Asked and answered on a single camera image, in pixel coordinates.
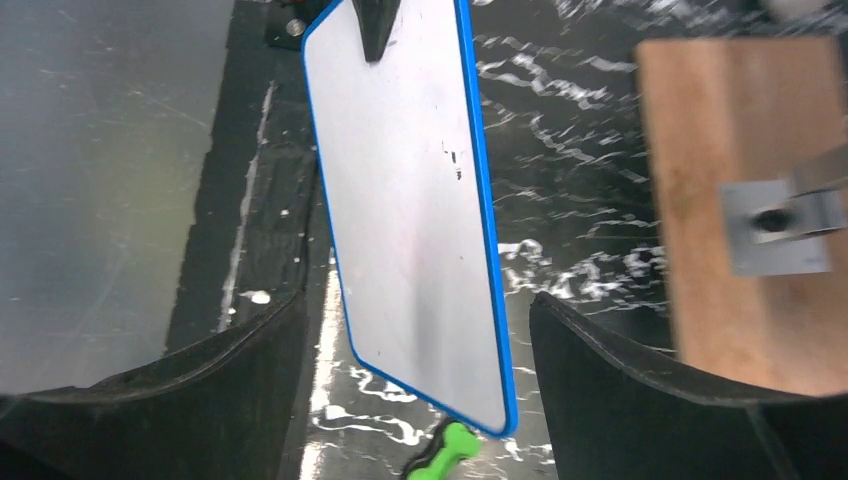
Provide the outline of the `green bone-shaped whiteboard eraser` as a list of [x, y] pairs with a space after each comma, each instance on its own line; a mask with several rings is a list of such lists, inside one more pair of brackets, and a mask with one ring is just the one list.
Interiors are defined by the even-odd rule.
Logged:
[[464, 460], [478, 455], [482, 440], [465, 424], [445, 418], [435, 430], [430, 442], [404, 466], [403, 480], [445, 480]]

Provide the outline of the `blue-framed small whiteboard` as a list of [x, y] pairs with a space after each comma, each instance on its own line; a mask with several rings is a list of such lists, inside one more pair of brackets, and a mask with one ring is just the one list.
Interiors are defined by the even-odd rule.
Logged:
[[381, 60], [351, 1], [303, 38], [358, 362], [492, 437], [518, 423], [470, 5], [404, 1]]

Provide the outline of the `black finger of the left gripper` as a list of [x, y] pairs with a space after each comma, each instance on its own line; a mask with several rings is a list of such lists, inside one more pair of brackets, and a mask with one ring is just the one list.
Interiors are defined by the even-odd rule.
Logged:
[[400, 7], [400, 0], [353, 0], [359, 25], [364, 58], [367, 63], [379, 62]]

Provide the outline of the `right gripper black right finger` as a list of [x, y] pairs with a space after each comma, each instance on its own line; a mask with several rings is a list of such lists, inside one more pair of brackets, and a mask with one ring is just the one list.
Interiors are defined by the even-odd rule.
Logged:
[[619, 335], [556, 297], [529, 309], [563, 479], [843, 479], [847, 398], [737, 382]]

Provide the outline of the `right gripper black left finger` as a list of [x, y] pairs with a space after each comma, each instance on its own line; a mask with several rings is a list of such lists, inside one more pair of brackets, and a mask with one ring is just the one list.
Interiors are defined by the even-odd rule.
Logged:
[[5, 479], [294, 479], [307, 301], [87, 388], [1, 398]]

